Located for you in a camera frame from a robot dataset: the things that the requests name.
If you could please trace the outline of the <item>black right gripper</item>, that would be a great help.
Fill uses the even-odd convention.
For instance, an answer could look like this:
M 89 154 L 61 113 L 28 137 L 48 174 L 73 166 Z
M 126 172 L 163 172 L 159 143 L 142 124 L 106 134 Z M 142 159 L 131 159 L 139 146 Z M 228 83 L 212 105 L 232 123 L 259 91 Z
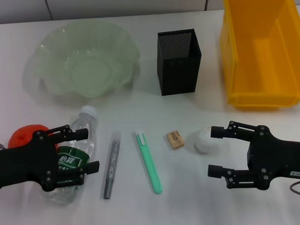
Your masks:
M 208 166 L 208 177 L 225 178 L 227 188 L 267 190 L 274 178 L 300 179 L 300 142 L 274 137 L 264 125 L 248 125 L 230 120 L 225 129 L 211 127 L 211 138 L 250 141 L 247 166 L 250 170 Z

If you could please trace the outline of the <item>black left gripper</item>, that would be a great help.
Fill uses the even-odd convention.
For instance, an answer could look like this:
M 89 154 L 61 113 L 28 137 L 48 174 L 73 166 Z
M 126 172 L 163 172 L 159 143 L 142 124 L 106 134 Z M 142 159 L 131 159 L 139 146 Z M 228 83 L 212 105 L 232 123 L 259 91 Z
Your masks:
M 87 128 L 73 131 L 69 125 L 35 131 L 24 146 L 0 150 L 0 188 L 23 182 L 36 182 L 43 191 L 84 184 L 86 175 L 99 171 L 98 161 L 58 171 L 55 144 L 87 140 Z

